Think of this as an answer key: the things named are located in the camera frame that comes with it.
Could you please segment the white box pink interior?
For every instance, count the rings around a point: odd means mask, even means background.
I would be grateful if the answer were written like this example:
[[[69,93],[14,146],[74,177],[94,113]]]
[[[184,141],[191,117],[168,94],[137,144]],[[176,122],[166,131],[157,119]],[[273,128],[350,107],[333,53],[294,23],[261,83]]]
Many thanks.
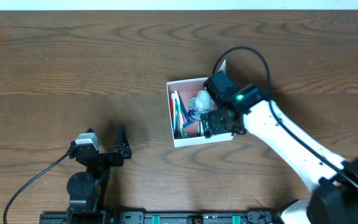
[[[204,89],[203,83],[207,80],[207,77],[203,78],[192,78],[187,80],[179,80],[173,82],[167,82],[167,100],[168,100],[168,111],[171,114],[171,95],[174,91],[177,91],[179,96],[182,98],[185,107],[189,110],[190,100],[197,95],[197,93]],[[170,118],[170,131],[173,139],[174,147],[183,147],[183,146],[195,146],[198,144],[207,144],[223,141],[231,141],[234,139],[234,136],[231,133],[224,133],[212,136],[211,138],[205,138],[200,136],[198,132],[198,127],[200,125],[199,121],[195,121],[189,128],[184,128],[183,131],[188,133],[188,137],[183,139],[180,137],[175,137],[173,134],[172,119]]]

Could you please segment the green white toothbrush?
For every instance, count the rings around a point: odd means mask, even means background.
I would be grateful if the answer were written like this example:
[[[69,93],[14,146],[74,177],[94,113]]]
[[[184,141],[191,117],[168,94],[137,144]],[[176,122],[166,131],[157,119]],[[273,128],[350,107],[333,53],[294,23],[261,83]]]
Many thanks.
[[[183,116],[182,116],[182,110],[181,110],[181,104],[180,104],[180,98],[178,92],[174,91],[175,98],[177,101],[177,107],[178,107],[178,133],[180,137],[182,138],[183,135]]]

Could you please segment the red teal toothpaste tube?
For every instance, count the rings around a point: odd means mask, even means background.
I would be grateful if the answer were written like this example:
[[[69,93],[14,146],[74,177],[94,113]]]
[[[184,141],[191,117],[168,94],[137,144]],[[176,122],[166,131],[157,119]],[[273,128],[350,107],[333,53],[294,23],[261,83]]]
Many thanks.
[[[177,132],[177,118],[176,118],[176,106],[175,106],[175,94],[172,93],[170,97],[170,112],[171,112],[171,120],[172,120],[172,131],[173,135],[176,135]]]

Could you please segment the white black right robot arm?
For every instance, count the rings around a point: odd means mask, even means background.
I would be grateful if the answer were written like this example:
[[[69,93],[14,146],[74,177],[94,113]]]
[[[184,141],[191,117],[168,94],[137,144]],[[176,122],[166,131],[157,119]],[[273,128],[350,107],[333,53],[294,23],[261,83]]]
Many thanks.
[[[358,223],[358,157],[347,161],[292,122],[256,85],[240,88],[224,73],[203,83],[217,110],[201,117],[206,138],[221,133],[257,136],[301,178],[309,200],[289,203],[274,223]]]

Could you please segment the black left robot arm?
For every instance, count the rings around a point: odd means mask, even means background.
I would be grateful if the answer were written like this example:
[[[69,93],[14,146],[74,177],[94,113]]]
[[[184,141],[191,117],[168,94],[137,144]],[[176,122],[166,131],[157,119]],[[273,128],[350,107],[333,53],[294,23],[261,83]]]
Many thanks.
[[[77,172],[67,183],[70,196],[68,215],[63,223],[112,223],[115,214],[104,208],[112,167],[124,165],[132,157],[124,126],[119,128],[114,147],[116,152],[99,152],[100,142],[92,129],[81,133],[67,151],[70,159],[84,165],[84,172]]]

